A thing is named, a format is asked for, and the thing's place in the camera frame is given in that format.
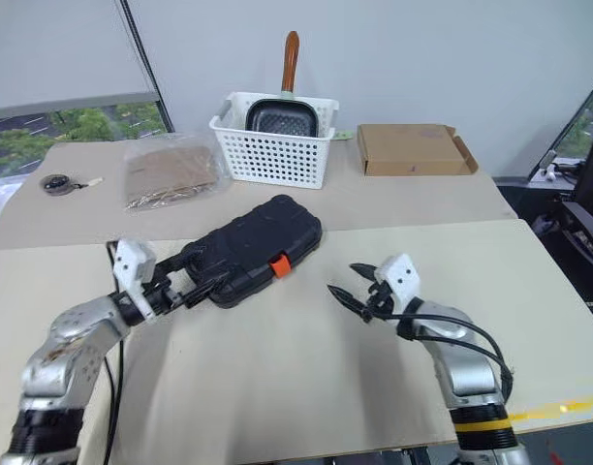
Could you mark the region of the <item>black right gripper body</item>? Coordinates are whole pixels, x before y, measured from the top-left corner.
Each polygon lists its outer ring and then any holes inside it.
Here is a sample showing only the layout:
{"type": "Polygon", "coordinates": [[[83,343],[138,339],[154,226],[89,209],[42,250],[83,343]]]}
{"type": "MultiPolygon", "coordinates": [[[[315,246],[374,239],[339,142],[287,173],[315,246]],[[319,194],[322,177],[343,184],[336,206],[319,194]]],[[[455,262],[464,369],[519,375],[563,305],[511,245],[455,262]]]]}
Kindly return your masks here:
{"type": "Polygon", "coordinates": [[[374,319],[389,320],[394,309],[390,285],[386,281],[376,281],[368,288],[368,294],[363,308],[363,320],[367,324],[374,319]]]}

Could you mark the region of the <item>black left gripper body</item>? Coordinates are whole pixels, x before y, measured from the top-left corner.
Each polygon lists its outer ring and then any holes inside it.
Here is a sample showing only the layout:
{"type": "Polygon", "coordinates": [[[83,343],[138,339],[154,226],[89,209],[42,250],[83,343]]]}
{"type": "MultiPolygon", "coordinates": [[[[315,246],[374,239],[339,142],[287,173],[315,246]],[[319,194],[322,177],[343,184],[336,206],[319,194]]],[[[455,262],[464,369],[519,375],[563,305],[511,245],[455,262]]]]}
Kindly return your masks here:
{"type": "Polygon", "coordinates": [[[184,294],[172,288],[172,280],[161,270],[155,270],[152,278],[143,284],[143,297],[155,316],[167,315],[180,307],[193,307],[184,294]]]}

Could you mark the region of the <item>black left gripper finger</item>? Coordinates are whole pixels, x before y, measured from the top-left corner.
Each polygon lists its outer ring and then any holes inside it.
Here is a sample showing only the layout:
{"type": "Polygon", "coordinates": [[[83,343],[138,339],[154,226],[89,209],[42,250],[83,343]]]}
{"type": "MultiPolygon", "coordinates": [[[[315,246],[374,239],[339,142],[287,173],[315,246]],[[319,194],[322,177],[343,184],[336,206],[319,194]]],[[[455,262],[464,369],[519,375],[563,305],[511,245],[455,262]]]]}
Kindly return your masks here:
{"type": "Polygon", "coordinates": [[[189,278],[201,278],[206,271],[204,252],[200,248],[184,248],[155,265],[155,278],[183,271],[189,278]]]}
{"type": "Polygon", "coordinates": [[[192,291],[183,295],[183,304],[187,308],[193,308],[201,302],[209,299],[220,308],[228,308],[221,293],[226,285],[226,276],[217,276],[201,282],[192,291]]]}

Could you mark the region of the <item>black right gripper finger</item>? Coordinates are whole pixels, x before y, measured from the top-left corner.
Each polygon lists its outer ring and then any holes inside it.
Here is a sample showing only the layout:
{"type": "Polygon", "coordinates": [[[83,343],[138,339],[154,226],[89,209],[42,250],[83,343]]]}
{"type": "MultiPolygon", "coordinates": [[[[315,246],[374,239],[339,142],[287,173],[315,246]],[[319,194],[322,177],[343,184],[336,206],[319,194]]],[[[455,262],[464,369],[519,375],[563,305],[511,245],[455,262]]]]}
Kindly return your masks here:
{"type": "Polygon", "coordinates": [[[364,279],[375,283],[377,281],[376,270],[377,267],[368,263],[350,263],[349,268],[356,272],[364,279]]]}
{"type": "Polygon", "coordinates": [[[356,314],[365,323],[372,320],[372,314],[366,305],[357,300],[351,293],[334,285],[328,285],[328,290],[342,306],[356,314]]]}

